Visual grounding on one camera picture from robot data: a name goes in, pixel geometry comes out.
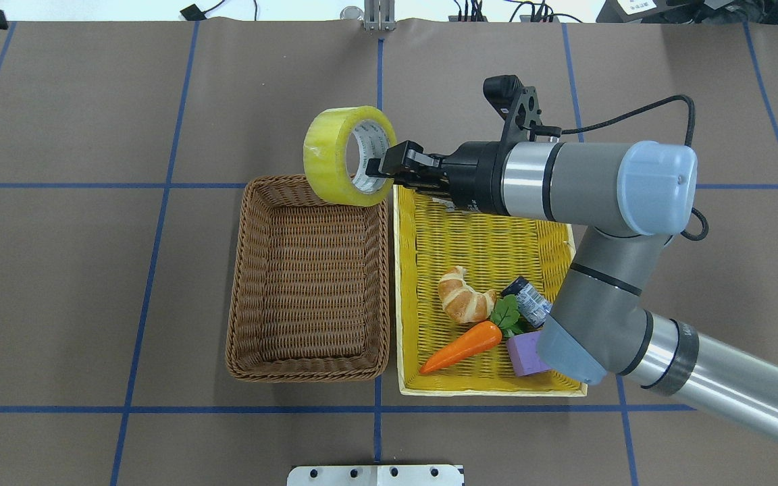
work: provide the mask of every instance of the croissant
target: croissant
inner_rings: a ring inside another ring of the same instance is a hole
[[[466,274],[464,267],[452,267],[446,271],[438,283],[440,304],[446,314],[458,323],[481,323],[494,310],[497,291],[476,292],[464,282]]]

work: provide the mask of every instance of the white metal plate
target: white metal plate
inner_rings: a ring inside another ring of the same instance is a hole
[[[464,467],[451,464],[300,466],[290,471],[287,486],[464,486]]]

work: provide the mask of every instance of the purple block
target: purple block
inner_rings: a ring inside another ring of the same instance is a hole
[[[540,333],[528,332],[510,337],[506,341],[509,350],[509,359],[512,360],[512,368],[516,376],[533,375],[548,371],[548,366],[536,353],[536,342],[540,339]]]

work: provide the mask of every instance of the yellow packing tape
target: yellow packing tape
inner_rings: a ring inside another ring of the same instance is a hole
[[[346,169],[346,142],[359,145],[359,168],[351,179]],[[334,108],[317,115],[303,145],[305,175],[327,203],[374,206],[392,189],[392,179],[365,175],[369,158],[381,158],[396,144],[395,131],[374,107]]]

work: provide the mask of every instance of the light blue joint cap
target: light blue joint cap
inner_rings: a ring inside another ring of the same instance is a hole
[[[541,332],[536,353],[548,366],[588,385],[598,385],[608,375],[605,368],[551,316],[546,317]]]
[[[617,170],[617,205],[633,231],[678,234],[695,199],[698,156],[685,145],[637,142]]]

